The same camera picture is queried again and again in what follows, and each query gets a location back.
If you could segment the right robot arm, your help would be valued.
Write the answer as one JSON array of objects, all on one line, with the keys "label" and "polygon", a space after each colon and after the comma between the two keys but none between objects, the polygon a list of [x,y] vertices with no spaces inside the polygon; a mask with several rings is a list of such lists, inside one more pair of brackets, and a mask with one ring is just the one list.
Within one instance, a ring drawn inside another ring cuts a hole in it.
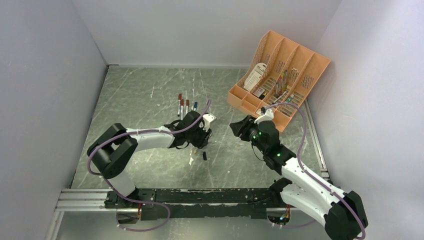
[{"label": "right robot arm", "polygon": [[271,120],[255,122],[247,115],[229,124],[234,136],[250,142],[261,153],[265,164],[282,176],[270,193],[275,207],[293,206],[324,227],[332,240],[364,239],[368,220],[361,197],[325,181],[286,148]]}]

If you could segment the white pen black tip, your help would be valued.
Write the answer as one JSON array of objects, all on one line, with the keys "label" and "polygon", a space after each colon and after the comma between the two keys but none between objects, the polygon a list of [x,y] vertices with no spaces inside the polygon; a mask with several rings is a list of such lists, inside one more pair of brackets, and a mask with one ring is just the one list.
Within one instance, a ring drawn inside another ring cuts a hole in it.
[{"label": "white pen black tip", "polygon": [[180,117],[181,116],[181,112],[182,112],[182,105],[184,103],[184,100],[182,98],[182,94],[180,93],[178,95],[178,112],[177,112],[177,116]]}]

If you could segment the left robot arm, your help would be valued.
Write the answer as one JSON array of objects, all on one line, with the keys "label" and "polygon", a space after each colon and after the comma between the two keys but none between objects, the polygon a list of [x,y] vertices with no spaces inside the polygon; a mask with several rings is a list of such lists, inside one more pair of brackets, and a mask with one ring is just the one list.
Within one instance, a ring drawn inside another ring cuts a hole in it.
[{"label": "left robot arm", "polygon": [[120,123],[109,127],[87,150],[91,163],[111,186],[119,192],[118,201],[126,208],[139,200],[138,189],[125,171],[136,152],[164,148],[184,149],[188,145],[202,149],[212,134],[211,125],[216,117],[192,110],[183,119],[158,128],[132,129]]}]

